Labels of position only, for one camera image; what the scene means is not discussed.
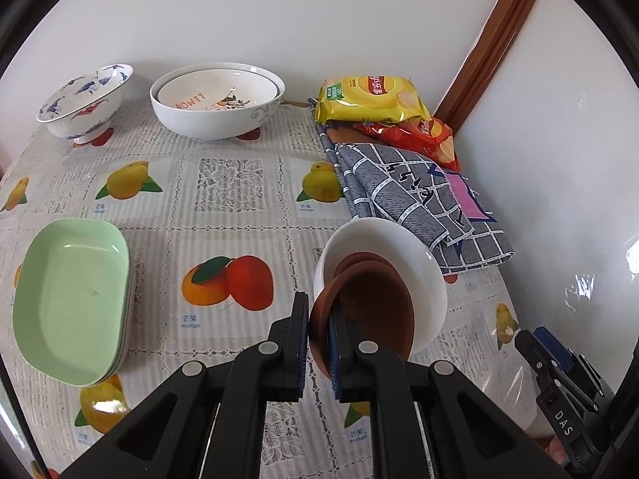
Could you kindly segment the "blue crane pattern bowl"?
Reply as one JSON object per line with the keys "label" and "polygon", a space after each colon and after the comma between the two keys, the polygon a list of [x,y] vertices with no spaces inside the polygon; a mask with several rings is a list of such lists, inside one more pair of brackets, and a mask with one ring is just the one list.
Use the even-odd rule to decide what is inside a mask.
{"label": "blue crane pattern bowl", "polygon": [[59,139],[91,143],[111,126],[133,73],[128,64],[111,64],[73,78],[46,99],[37,121]]}

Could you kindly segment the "grey checked cloth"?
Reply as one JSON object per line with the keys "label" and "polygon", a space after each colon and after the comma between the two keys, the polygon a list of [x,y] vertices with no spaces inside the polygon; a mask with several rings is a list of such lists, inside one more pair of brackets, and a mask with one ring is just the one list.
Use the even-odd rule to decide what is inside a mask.
{"label": "grey checked cloth", "polygon": [[353,218],[383,218],[409,230],[446,275],[504,264],[514,254],[464,175],[414,151],[338,143],[329,128],[315,128]]}

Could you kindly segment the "lemon print inner bowl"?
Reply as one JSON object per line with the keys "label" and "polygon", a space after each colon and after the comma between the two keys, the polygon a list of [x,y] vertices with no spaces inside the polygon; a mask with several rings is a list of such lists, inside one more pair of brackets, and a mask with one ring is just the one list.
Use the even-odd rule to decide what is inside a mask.
{"label": "lemon print inner bowl", "polygon": [[181,110],[244,109],[268,103],[277,96],[274,82],[251,71],[213,68],[193,71],[163,84],[157,99]]}

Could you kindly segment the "fruit print tablecloth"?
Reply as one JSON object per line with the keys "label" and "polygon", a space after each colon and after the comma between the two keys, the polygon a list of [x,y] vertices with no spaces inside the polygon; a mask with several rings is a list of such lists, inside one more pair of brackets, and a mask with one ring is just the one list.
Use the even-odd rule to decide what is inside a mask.
{"label": "fruit print tablecloth", "polygon": [[[298,202],[302,179],[324,161],[310,110],[280,106],[257,140],[201,143],[161,126],[146,101],[123,105],[115,133],[102,146],[73,148],[45,128],[1,181],[1,206],[24,177],[26,204],[1,212],[1,355],[20,398],[43,461],[62,473],[101,433],[80,414],[80,389],[29,366],[14,345],[14,279],[30,241],[61,218],[103,218],[126,238],[135,288],[128,356],[111,384],[98,392],[130,409],[186,361],[231,359],[262,340],[284,317],[295,291],[313,293],[321,250],[351,216],[345,200]],[[128,200],[97,198],[107,177],[131,162],[149,162],[161,192]],[[245,310],[231,297],[194,306],[182,296],[186,273],[215,256],[254,255],[271,267],[274,303]],[[512,344],[498,351],[497,305],[514,314],[497,267],[446,276],[444,328],[412,360],[452,361],[522,428],[531,426],[535,392]],[[298,403],[266,410],[262,478],[365,478],[371,476],[367,416],[333,400],[330,381],[309,356],[306,390]]]}

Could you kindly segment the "brown wooden door frame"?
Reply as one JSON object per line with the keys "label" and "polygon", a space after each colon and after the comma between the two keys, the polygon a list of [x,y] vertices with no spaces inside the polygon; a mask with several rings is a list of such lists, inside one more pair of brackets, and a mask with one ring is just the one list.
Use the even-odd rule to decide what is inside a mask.
{"label": "brown wooden door frame", "polygon": [[536,0],[497,0],[476,43],[443,96],[435,116],[455,133],[468,119],[496,76]]}

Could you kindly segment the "large white patterned bowl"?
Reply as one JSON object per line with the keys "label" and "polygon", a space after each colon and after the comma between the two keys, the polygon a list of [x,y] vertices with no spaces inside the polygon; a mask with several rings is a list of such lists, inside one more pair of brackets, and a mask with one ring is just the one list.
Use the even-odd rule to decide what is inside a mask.
{"label": "large white patterned bowl", "polygon": [[154,113],[171,132],[200,141],[227,140],[262,127],[285,93],[279,76],[231,62],[185,66],[149,89]]}

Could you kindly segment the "red chips bag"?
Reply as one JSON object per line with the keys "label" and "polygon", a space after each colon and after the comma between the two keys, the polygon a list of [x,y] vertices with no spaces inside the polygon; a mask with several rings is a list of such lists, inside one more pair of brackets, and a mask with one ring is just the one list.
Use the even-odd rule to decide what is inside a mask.
{"label": "red chips bag", "polygon": [[400,123],[353,122],[352,128],[385,145],[423,154],[444,169],[460,171],[454,132],[438,118],[413,118]]}

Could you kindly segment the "yellow chips bag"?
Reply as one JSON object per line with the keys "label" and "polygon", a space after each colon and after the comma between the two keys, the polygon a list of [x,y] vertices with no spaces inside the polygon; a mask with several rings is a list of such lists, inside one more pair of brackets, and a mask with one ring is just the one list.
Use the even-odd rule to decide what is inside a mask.
{"label": "yellow chips bag", "polygon": [[401,123],[431,119],[412,81],[398,76],[327,79],[319,90],[314,117],[320,125],[329,121]]}

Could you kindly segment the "brown clay bowl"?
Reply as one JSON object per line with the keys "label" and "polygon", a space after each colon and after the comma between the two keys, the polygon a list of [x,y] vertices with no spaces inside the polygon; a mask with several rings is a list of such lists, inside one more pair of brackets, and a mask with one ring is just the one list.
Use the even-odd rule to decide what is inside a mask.
{"label": "brown clay bowl", "polygon": [[384,257],[381,257],[378,254],[371,252],[355,252],[341,259],[340,263],[337,265],[335,271],[333,272],[333,277],[338,277],[341,273],[344,273],[347,269],[356,264],[367,262],[377,262],[391,267],[391,264]]}
{"label": "brown clay bowl", "polygon": [[404,360],[409,357],[415,314],[406,284],[392,265],[359,263],[331,279],[311,310],[310,348],[325,376],[330,375],[329,314],[336,299],[341,303],[344,317],[355,322],[367,340],[395,351]]}

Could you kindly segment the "green square plate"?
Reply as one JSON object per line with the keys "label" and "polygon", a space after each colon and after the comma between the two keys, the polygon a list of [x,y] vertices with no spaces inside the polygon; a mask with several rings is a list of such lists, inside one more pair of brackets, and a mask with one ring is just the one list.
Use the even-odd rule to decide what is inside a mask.
{"label": "green square plate", "polygon": [[127,329],[131,261],[113,224],[57,220],[29,244],[13,310],[15,343],[34,369],[73,387],[115,369]]}

